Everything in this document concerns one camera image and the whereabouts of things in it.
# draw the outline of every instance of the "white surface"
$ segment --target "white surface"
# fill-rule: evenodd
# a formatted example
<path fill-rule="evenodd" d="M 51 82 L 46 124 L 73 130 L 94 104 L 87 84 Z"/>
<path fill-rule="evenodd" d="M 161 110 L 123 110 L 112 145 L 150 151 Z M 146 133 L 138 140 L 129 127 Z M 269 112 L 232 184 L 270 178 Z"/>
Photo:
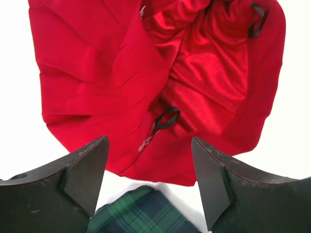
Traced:
<path fill-rule="evenodd" d="M 311 176 L 311 2 L 279 2 L 287 19 L 287 37 L 274 107 L 257 148 L 237 158 L 265 171 L 302 179 Z M 40 115 L 39 70 L 25 0 L 0 1 L 0 107 L 0 178 L 9 179 L 67 154 Z M 106 172 L 98 207 L 143 183 Z M 207 232 L 197 186 L 152 185 Z"/>

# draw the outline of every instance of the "red satin lining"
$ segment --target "red satin lining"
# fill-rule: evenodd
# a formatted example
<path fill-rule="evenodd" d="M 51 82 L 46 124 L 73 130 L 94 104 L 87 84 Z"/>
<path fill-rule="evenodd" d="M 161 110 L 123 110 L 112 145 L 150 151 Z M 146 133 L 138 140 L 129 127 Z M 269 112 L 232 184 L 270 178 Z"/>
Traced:
<path fill-rule="evenodd" d="M 247 94 L 246 40 L 259 15 L 250 0 L 214 1 L 205 13 L 208 4 L 179 0 L 143 17 L 155 46 L 172 64 L 150 111 L 157 116 L 170 106 L 180 109 L 172 128 L 177 136 L 202 129 L 221 135 Z"/>

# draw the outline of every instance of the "blackwatch tartan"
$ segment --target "blackwatch tartan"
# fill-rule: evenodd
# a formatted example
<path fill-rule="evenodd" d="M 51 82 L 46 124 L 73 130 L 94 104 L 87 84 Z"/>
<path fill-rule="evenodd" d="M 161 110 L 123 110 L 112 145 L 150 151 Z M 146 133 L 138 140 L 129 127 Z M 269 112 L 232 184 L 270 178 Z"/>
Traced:
<path fill-rule="evenodd" d="M 200 233 L 158 190 L 141 186 L 103 206 L 87 233 Z"/>

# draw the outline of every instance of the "pleated red fabric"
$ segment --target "pleated red fabric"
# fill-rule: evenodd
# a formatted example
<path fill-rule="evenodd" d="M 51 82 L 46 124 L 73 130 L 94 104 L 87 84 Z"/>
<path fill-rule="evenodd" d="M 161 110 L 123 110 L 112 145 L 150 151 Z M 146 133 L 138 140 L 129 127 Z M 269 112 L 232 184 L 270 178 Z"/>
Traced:
<path fill-rule="evenodd" d="M 285 17 L 276 0 L 29 5 L 43 119 L 69 151 L 107 135 L 107 170 L 190 186 L 194 136 L 229 155 L 256 147 L 282 65 Z M 171 106 L 177 121 L 142 148 Z"/>

